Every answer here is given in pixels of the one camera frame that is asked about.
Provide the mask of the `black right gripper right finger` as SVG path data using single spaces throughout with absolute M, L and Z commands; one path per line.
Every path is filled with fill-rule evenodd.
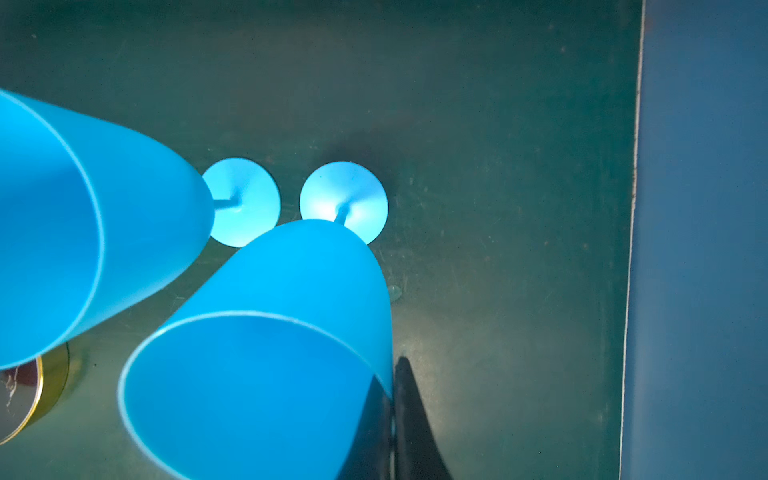
M 436 444 L 407 357 L 394 369 L 395 478 L 452 479 Z

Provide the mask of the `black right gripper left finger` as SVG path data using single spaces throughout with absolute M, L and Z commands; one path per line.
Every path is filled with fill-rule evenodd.
M 353 442 L 337 479 L 391 477 L 392 421 L 392 401 L 378 379 L 372 377 Z

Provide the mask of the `blue wine glass front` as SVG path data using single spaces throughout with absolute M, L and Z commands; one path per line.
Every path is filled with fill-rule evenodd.
M 372 377 L 393 406 L 390 292 L 370 247 L 383 185 L 328 163 L 299 203 L 299 220 L 235 253 L 123 367 L 125 428 L 178 479 L 337 479 Z

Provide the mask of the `blue wine glass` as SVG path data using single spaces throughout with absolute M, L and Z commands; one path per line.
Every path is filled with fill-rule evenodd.
M 274 228 L 268 171 L 227 158 L 197 171 L 146 135 L 1 94 L 1 365 L 51 351 L 165 288 L 209 240 Z
M 393 406 L 390 292 L 370 247 L 383 185 L 328 163 L 299 203 L 299 220 L 235 253 L 123 367 L 125 428 L 178 479 L 337 479 L 372 377 Z

